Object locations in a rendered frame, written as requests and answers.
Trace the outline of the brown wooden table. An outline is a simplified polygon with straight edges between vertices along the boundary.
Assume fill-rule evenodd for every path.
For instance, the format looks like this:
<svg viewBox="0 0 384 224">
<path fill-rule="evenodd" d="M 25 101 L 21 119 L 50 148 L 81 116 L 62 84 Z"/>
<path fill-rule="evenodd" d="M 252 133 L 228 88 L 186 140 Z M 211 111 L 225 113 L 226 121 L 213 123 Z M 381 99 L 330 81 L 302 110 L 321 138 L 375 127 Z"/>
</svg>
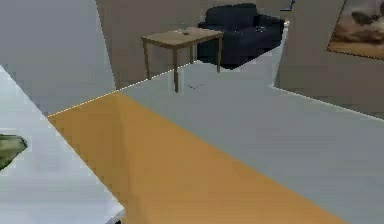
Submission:
<svg viewBox="0 0 384 224">
<path fill-rule="evenodd" d="M 190 35 L 183 35 L 182 32 L 189 32 Z M 222 39 L 224 33 L 222 31 L 203 29 L 198 27 L 187 27 L 185 29 L 178 29 L 160 33 L 153 33 L 141 37 L 144 63 L 146 67 L 146 77 L 148 80 L 152 79 L 150 74 L 148 44 L 170 49 L 173 57 L 173 82 L 174 91 L 179 91 L 179 75 L 178 75 L 178 50 L 182 48 L 190 48 L 190 62 L 193 62 L 193 46 L 199 43 L 207 42 L 210 40 L 218 40 L 217 52 L 217 72 L 220 72 L 220 65 L 222 60 Z"/>
</svg>

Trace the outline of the white table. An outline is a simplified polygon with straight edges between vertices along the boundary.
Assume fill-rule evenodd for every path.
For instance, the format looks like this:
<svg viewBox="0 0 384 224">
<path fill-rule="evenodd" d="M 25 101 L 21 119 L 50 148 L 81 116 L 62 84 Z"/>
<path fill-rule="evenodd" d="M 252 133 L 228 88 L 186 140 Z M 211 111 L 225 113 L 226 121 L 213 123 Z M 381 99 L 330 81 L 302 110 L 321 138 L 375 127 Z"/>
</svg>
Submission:
<svg viewBox="0 0 384 224">
<path fill-rule="evenodd" d="M 0 66 L 0 134 L 27 148 L 0 171 L 0 224 L 115 224 L 123 205 Z"/>
</svg>

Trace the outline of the green leafy object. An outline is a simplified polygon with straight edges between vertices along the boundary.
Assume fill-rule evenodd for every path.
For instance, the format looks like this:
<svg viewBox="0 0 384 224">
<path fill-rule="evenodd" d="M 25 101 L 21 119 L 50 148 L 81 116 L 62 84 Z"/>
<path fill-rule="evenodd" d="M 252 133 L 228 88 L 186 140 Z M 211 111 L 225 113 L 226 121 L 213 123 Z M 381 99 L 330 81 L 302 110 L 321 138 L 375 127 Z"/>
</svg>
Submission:
<svg viewBox="0 0 384 224">
<path fill-rule="evenodd" d="M 0 134 L 0 171 L 27 147 L 27 141 L 22 136 Z"/>
</svg>

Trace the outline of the framed brown picture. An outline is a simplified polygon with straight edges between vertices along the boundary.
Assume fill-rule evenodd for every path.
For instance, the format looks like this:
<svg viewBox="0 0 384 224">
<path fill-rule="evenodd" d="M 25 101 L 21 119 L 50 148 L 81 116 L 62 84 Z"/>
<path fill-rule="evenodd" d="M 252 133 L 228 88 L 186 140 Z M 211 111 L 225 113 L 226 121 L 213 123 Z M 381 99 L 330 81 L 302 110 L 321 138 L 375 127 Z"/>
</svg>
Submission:
<svg viewBox="0 0 384 224">
<path fill-rule="evenodd" d="M 344 0 L 327 50 L 384 60 L 384 0 Z"/>
</svg>

